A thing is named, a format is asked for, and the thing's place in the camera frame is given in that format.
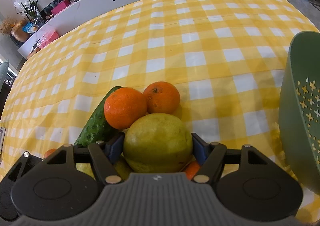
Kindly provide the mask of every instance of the green bowl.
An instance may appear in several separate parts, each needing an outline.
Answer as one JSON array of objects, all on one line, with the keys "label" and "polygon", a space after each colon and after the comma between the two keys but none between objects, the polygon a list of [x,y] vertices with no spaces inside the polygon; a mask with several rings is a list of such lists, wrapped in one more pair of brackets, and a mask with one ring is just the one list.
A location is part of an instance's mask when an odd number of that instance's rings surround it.
[{"label": "green bowl", "polygon": [[286,160],[299,181],[320,194],[320,33],[291,41],[279,104]]}]

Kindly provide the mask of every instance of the yellow checkered tablecloth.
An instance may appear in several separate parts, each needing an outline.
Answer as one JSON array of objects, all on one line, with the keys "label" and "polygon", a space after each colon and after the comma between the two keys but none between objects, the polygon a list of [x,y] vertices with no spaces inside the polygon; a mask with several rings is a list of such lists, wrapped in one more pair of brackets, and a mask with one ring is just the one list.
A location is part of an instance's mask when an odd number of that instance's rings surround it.
[{"label": "yellow checkered tablecloth", "polygon": [[[190,131],[229,148],[251,144],[291,173],[278,105],[289,45],[302,30],[317,31],[286,0],[142,0],[92,19],[23,66],[1,117],[0,175],[24,150],[42,157],[74,143],[113,86],[143,91],[155,81],[177,87],[175,114]],[[319,207],[304,189],[297,217],[315,221]]]}]

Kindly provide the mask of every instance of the pink appliance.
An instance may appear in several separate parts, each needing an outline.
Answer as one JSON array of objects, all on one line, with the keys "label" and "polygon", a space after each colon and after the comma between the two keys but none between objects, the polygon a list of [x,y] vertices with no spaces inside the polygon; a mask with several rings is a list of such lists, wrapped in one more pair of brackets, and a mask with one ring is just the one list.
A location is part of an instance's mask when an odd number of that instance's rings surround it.
[{"label": "pink appliance", "polygon": [[56,5],[53,10],[51,10],[51,13],[56,15],[60,11],[64,10],[66,7],[68,7],[71,4],[70,0],[62,0],[58,5]]},{"label": "pink appliance", "polygon": [[58,35],[56,30],[51,30],[47,33],[45,33],[37,43],[37,47],[43,49],[45,48],[49,43],[52,43],[54,40],[58,39],[60,36]]}]

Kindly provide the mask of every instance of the star-shaped hole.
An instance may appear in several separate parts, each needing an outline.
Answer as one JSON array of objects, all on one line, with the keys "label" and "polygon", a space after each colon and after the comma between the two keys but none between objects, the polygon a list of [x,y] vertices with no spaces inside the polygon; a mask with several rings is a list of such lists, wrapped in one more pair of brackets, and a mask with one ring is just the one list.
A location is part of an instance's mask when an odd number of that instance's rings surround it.
[{"label": "star-shaped hole", "polygon": [[316,82],[316,81],[313,81],[312,83],[309,83],[312,91],[316,89],[316,87],[315,87],[315,82]]},{"label": "star-shaped hole", "polygon": [[308,101],[310,102],[310,105],[314,104],[312,98],[308,99]]},{"label": "star-shaped hole", "polygon": [[317,111],[313,111],[316,115],[317,115],[317,117],[319,117],[320,116],[320,113],[319,113],[319,111],[317,110]]},{"label": "star-shaped hole", "polygon": [[306,94],[308,93],[308,90],[307,90],[307,86],[301,86],[301,89],[303,89],[303,93]]},{"label": "star-shaped hole", "polygon": [[309,121],[310,121],[310,120],[313,120],[313,117],[312,117],[311,113],[306,114],[306,116],[309,118]]},{"label": "star-shaped hole", "polygon": [[301,104],[302,108],[307,108],[308,107],[307,105],[305,105],[304,101],[299,102],[299,103]]}]

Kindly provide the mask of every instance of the potted plant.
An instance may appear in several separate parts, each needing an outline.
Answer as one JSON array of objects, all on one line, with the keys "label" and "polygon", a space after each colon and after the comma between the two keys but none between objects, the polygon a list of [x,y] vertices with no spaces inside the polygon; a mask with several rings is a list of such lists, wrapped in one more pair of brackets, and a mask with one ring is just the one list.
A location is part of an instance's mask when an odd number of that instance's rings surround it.
[{"label": "potted plant", "polygon": [[38,28],[42,27],[44,20],[39,14],[38,10],[38,0],[24,0],[24,3],[21,2],[21,5],[24,11],[18,12],[18,14],[25,13],[30,22],[34,23]]},{"label": "potted plant", "polygon": [[6,18],[0,23],[0,34],[10,36],[15,45],[20,47],[30,36],[28,33],[25,33],[22,28],[21,30],[19,29],[19,25],[24,26],[23,24],[26,24],[25,20],[18,22],[16,19]]}]

